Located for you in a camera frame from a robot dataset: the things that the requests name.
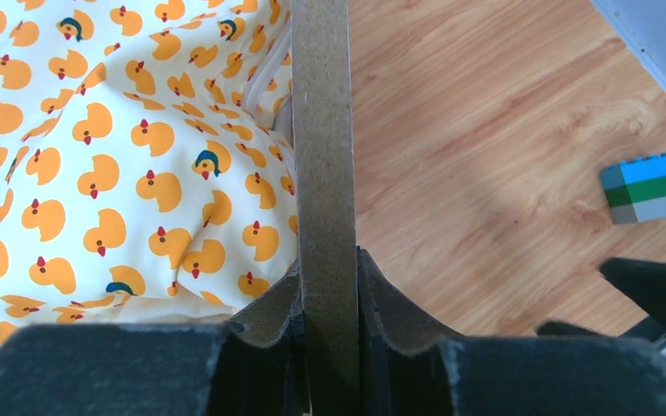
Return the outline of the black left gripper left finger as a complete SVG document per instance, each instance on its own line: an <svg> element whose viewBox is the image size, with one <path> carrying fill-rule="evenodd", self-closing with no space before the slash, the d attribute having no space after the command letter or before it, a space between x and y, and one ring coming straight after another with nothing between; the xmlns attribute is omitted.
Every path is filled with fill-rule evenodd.
<svg viewBox="0 0 666 416"><path fill-rule="evenodd" d="M33 325L0 347L0 415L299 415L287 276L228 322Z"/></svg>

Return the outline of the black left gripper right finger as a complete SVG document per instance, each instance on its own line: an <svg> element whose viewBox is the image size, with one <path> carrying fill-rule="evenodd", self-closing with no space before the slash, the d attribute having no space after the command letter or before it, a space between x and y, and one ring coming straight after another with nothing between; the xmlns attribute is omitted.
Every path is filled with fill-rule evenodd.
<svg viewBox="0 0 666 416"><path fill-rule="evenodd" d="M548 322L535 337L469 337L357 252L365 415L666 415L658 343Z"/></svg>

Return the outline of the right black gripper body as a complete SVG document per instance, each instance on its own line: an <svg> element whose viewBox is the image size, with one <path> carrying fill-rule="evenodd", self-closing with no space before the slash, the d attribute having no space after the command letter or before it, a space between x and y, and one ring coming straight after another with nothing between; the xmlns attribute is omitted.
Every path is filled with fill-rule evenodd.
<svg viewBox="0 0 666 416"><path fill-rule="evenodd" d="M606 282L666 331L666 263L610 257L601 262L598 270ZM649 344L637 337L601 335L560 321L548 321L540 326L538 340L564 344Z"/></svg>

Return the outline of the yellow duck print blanket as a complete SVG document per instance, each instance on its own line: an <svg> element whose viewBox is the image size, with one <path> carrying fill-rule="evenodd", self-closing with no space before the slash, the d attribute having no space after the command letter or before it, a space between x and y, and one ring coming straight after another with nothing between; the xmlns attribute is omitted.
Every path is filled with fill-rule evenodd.
<svg viewBox="0 0 666 416"><path fill-rule="evenodd" d="M0 1L0 346L229 315L297 257L287 1Z"/></svg>

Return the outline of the wooden pet bed frame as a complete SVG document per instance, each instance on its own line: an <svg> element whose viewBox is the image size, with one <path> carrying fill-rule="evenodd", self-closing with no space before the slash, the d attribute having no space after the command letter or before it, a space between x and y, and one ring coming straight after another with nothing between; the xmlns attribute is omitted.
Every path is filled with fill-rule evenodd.
<svg viewBox="0 0 666 416"><path fill-rule="evenodd" d="M311 410L361 410L355 179L344 1L292 4L299 264Z"/></svg>

